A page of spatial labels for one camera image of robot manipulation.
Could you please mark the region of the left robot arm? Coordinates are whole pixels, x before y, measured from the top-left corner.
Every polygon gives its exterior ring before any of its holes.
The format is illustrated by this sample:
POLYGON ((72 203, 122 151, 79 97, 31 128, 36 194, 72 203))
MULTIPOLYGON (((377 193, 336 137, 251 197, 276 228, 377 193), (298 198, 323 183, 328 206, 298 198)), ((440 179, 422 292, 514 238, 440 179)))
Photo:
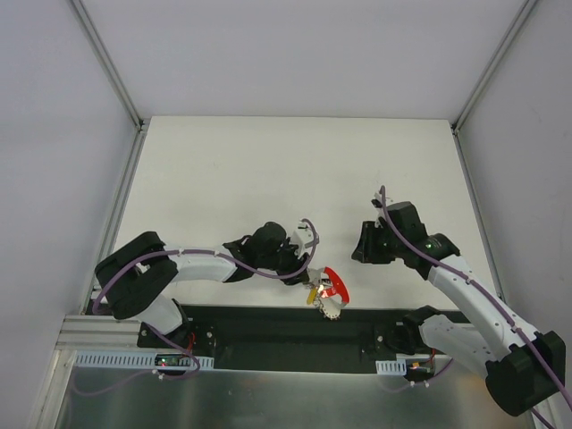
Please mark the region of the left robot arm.
POLYGON ((261 276, 297 285, 309 281, 308 268, 319 236, 308 220, 292 234, 275 222, 216 248, 169 248, 146 231, 95 267, 101 291, 92 311, 106 305, 116 320, 135 318, 171 348, 190 350, 197 334, 182 306, 164 295, 176 282, 242 282, 261 276))

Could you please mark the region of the red handled key organizer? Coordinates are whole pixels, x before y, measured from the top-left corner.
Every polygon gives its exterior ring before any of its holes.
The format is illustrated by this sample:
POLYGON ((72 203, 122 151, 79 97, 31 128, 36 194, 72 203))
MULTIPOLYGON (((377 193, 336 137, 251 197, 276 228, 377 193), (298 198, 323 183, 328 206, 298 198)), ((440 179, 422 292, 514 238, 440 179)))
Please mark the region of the red handled key organizer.
POLYGON ((311 307, 327 319, 339 320, 342 309, 350 303, 349 292, 342 278, 331 267, 310 269, 308 275, 308 293, 318 288, 317 306, 311 307))

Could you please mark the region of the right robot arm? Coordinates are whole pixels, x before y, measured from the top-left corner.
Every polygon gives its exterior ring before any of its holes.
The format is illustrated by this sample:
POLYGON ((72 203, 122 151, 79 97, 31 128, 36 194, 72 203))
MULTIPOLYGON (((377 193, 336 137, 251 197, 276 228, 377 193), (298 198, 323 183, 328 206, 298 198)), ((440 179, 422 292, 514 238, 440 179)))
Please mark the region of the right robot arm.
POLYGON ((451 300, 472 324, 468 330, 441 310, 423 306, 385 338, 388 348, 412 355, 436 349, 484 379, 494 402, 520 416, 556 393, 565 393, 566 344, 554 331, 541 332, 489 292, 459 248, 445 235, 427 233, 409 201, 386 206, 362 224, 353 260, 388 265, 401 260, 451 300))

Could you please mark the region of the yellow key tag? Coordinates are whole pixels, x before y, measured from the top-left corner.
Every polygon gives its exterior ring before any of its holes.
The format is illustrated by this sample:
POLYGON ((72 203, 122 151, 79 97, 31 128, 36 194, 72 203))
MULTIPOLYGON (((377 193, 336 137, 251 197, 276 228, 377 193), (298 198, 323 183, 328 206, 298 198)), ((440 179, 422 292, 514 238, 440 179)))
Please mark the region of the yellow key tag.
POLYGON ((317 300, 318 300, 318 288, 313 288, 308 293, 307 305, 308 306, 317 306, 317 300))

